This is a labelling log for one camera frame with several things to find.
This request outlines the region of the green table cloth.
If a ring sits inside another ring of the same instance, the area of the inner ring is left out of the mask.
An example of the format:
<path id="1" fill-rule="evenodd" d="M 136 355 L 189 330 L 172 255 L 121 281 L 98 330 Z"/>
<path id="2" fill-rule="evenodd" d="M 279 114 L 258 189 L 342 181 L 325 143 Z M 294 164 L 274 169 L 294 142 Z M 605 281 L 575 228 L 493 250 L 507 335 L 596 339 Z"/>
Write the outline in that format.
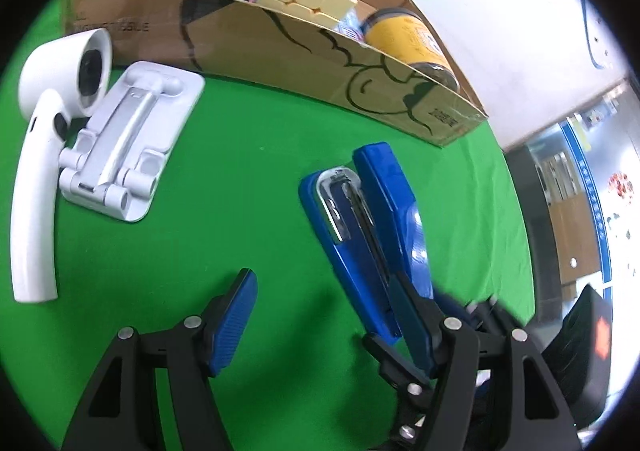
<path id="1" fill-rule="evenodd" d="M 386 436 L 393 390 L 300 205 L 299 182 L 385 141 L 418 199 L 436 284 L 534 312 L 532 263 L 506 160 L 487 125 L 446 148 L 358 114 L 211 78 L 149 214 L 118 222 L 58 201 L 58 298 L 14 301 L 1 279 L 1 361 L 59 445 L 122 327 L 165 330 L 224 293 L 241 268 L 258 295 L 232 364 L 213 380 L 239 450 L 363 450 Z"/>

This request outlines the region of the yellow label tea jar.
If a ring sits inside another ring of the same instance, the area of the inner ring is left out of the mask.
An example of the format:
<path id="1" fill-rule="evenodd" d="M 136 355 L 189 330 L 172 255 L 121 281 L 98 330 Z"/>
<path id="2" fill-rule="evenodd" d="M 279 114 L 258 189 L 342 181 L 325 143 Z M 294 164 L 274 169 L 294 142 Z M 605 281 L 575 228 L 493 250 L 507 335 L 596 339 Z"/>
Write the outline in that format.
<path id="1" fill-rule="evenodd" d="M 431 30 L 412 11 L 383 8 L 361 22 L 366 43 L 413 67 L 453 92 L 460 89 L 454 71 Z"/>

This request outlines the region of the brown cardboard box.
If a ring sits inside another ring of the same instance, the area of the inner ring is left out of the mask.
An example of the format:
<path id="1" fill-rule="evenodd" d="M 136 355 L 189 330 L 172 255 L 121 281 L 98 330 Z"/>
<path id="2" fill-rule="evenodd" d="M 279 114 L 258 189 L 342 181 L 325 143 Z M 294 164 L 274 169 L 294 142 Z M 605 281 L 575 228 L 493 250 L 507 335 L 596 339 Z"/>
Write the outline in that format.
<path id="1" fill-rule="evenodd" d="M 106 29 L 120 66 L 149 60 L 280 88 L 439 147 L 486 120 L 468 80 L 450 90 L 372 46 L 246 0 L 64 0 L 63 28 Z"/>

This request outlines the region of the white folding phone stand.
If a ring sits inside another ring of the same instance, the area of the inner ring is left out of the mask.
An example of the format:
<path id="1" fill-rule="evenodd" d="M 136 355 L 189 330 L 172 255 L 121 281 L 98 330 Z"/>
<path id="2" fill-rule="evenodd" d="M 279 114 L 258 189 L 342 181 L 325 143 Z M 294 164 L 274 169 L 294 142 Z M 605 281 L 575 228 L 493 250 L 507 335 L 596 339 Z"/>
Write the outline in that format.
<path id="1" fill-rule="evenodd" d="M 58 158 L 58 189 L 72 203 L 135 223 L 205 86 L 201 74 L 137 61 L 126 69 Z"/>

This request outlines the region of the white handheld fan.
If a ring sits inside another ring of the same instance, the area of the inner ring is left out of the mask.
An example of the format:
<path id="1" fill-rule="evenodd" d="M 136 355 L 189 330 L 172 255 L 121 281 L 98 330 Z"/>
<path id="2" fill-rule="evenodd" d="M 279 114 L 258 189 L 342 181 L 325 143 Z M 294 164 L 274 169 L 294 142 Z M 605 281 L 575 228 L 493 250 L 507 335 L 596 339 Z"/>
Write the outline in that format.
<path id="1" fill-rule="evenodd" d="M 38 46 L 18 79 L 18 106 L 27 128 L 14 180 L 10 266 L 14 301 L 58 297 L 54 269 L 54 210 L 58 158 L 70 124 L 90 116 L 106 93 L 112 41 L 87 30 Z"/>

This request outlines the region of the glass door with blue strip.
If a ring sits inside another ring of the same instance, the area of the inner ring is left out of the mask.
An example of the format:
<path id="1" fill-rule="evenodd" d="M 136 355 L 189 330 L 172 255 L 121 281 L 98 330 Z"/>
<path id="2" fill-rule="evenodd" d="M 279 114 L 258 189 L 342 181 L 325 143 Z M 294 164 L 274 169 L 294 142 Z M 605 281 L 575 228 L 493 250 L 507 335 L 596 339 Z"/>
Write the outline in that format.
<path id="1" fill-rule="evenodd" d="M 589 284 L 621 312 L 639 296 L 639 82 L 625 78 L 506 152 L 532 256 L 534 320 Z"/>

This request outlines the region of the cartoon board game box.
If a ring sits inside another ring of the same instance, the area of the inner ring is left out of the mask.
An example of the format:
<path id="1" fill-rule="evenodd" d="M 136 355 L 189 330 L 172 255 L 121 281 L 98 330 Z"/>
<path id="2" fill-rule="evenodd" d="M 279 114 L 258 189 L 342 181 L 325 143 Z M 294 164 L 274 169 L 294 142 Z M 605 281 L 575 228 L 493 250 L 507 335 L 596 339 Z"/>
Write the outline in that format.
<path id="1" fill-rule="evenodd" d="M 286 7 L 285 3 L 279 2 L 278 0 L 250 0 L 250 2 L 278 11 L 285 11 Z M 330 18 L 326 17 L 322 18 L 320 11 L 313 11 L 311 15 L 311 22 L 314 22 L 319 26 L 324 26 L 325 28 L 331 26 L 331 29 L 338 34 L 342 34 L 360 43 L 364 42 L 364 37 L 361 29 L 361 21 L 357 16 L 355 7 L 349 9 L 344 17 L 338 21 L 331 20 Z"/>

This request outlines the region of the blue stapler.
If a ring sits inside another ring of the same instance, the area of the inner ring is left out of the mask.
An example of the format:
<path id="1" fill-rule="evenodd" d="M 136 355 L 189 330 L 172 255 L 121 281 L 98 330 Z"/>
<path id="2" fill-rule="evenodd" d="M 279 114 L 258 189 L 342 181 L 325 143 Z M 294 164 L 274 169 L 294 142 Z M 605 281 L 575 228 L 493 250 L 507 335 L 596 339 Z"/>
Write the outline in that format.
<path id="1" fill-rule="evenodd" d="M 433 283 L 418 201 L 392 148 L 360 147 L 352 163 L 303 178 L 298 195 L 363 327 L 395 344 L 388 280 L 402 272 L 427 298 Z"/>

